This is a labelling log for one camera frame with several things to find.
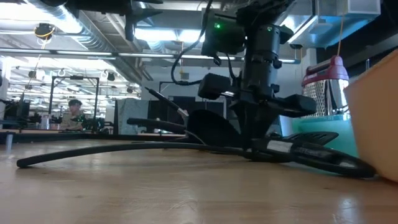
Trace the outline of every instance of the wooden desk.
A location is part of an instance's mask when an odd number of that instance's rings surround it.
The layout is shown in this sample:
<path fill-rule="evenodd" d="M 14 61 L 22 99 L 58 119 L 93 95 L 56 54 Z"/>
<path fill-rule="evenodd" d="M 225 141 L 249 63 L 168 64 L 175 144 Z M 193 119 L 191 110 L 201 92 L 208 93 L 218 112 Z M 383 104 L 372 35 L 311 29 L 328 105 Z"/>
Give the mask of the wooden desk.
<path fill-rule="evenodd" d="M 16 159 L 109 141 L 16 144 L 0 156 L 1 223 L 397 223 L 398 186 L 235 156 L 125 151 L 18 169 Z"/>

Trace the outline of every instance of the ceiling beam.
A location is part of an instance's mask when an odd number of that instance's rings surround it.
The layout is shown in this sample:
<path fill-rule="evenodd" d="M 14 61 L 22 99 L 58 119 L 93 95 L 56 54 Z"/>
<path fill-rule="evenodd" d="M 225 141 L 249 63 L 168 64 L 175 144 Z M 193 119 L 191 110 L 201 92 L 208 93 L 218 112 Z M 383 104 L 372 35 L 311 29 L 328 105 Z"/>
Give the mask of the ceiling beam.
<path fill-rule="evenodd" d="M 365 60 L 377 56 L 387 50 L 393 49 L 398 46 L 398 34 L 393 35 L 390 38 L 387 38 L 378 44 L 373 46 L 366 47 L 363 51 L 358 52 L 357 54 L 344 59 L 344 66 L 351 67 L 360 62 L 364 62 Z"/>

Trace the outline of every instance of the white wall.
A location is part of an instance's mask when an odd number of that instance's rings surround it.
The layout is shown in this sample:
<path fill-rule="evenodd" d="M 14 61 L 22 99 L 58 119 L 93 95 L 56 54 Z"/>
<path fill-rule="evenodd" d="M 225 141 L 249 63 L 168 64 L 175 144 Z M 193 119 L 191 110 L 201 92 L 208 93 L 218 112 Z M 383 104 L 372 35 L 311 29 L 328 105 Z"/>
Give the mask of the white wall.
<path fill-rule="evenodd" d="M 7 90 L 8 90 L 8 80 L 11 76 L 11 65 L 7 62 L 7 58 L 0 58 L 0 69 L 1 77 L 2 77 L 2 86 L 0 87 L 0 99 L 7 100 Z M 6 109 L 6 105 L 4 103 L 0 103 L 0 119 L 4 118 L 4 112 Z"/>
<path fill-rule="evenodd" d="M 114 122 L 114 106 L 106 106 L 105 121 Z"/>

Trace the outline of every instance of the ceiling light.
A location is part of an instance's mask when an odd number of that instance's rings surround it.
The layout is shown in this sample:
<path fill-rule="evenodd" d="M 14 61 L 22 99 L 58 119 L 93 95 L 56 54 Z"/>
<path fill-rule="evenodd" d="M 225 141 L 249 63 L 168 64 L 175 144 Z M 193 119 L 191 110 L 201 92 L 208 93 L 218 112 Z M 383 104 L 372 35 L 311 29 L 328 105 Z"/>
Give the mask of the ceiling light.
<path fill-rule="evenodd" d="M 0 48 L 2 53 L 21 53 L 26 54 L 26 49 L 9 49 L 9 48 Z M 36 50 L 36 49 L 29 49 L 28 54 L 50 54 L 49 50 Z"/>
<path fill-rule="evenodd" d="M 283 62 L 283 63 L 299 63 L 300 62 L 300 60 L 296 60 L 296 59 L 283 59 L 283 58 L 280 58 L 279 60 L 281 62 Z"/>
<path fill-rule="evenodd" d="M 122 57 L 174 58 L 172 54 L 120 53 Z"/>
<path fill-rule="evenodd" d="M 112 56 L 110 52 L 84 52 L 84 51 L 69 51 L 69 50 L 58 50 L 59 54 L 66 55 L 95 55 L 95 56 Z"/>
<path fill-rule="evenodd" d="M 178 35 L 179 41 L 184 41 L 187 43 L 194 43 L 198 40 L 200 35 L 200 30 L 183 30 L 180 35 Z M 200 39 L 200 42 L 205 41 L 205 35 Z"/>
<path fill-rule="evenodd" d="M 69 85 L 67 86 L 67 89 L 71 90 L 71 91 L 80 91 L 80 88 L 77 86 L 73 86 L 73 85 Z"/>
<path fill-rule="evenodd" d="M 318 16 L 312 17 L 303 27 L 301 27 L 288 41 L 287 43 L 291 44 L 295 41 L 300 35 L 304 33 L 315 21 L 317 21 Z"/>
<path fill-rule="evenodd" d="M 206 8 L 206 1 L 176 1 L 176 0 L 168 0 L 167 4 L 156 4 L 156 9 L 173 9 L 173 10 L 184 10 L 184 11 L 201 11 L 202 8 Z M 221 2 L 213 2 L 211 3 L 212 9 L 220 9 Z"/>
<path fill-rule="evenodd" d="M 296 63 L 298 62 L 297 60 L 294 59 L 279 59 L 283 63 Z"/>
<path fill-rule="evenodd" d="M 134 36 L 140 40 L 146 41 L 163 41 L 176 40 L 174 30 L 171 29 L 136 29 Z"/>
<path fill-rule="evenodd" d="M 181 59 L 213 59 L 213 57 L 204 55 L 183 55 Z"/>
<path fill-rule="evenodd" d="M 220 56 L 219 57 L 221 60 L 228 60 L 228 57 L 226 56 Z M 230 60 L 235 60 L 235 57 L 229 57 Z"/>

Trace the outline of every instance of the metal frame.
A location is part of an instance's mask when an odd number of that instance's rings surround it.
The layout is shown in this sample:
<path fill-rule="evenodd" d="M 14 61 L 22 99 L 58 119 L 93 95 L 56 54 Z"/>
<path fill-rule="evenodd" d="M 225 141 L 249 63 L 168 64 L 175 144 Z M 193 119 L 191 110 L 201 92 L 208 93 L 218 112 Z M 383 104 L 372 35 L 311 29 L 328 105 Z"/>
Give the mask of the metal frame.
<path fill-rule="evenodd" d="M 54 76 L 52 77 L 52 81 L 51 81 L 51 92 L 50 92 L 50 102 L 49 102 L 49 115 L 51 116 L 52 114 L 52 99 L 53 99 L 53 94 L 54 94 L 54 88 L 55 88 L 55 80 L 57 78 L 69 78 L 71 80 L 74 80 L 73 76 L 71 77 L 60 77 L 60 76 Z M 95 118 L 97 115 L 97 106 L 98 106 L 98 92 L 100 90 L 100 78 L 98 77 L 78 77 L 75 78 L 75 80 L 83 80 L 83 79 L 92 79 L 92 80 L 96 80 L 97 81 L 97 85 L 96 85 L 96 90 L 95 90 L 95 102 L 94 102 L 94 123 L 93 123 L 93 130 L 91 132 L 95 132 L 97 130 L 97 123 L 95 122 Z"/>

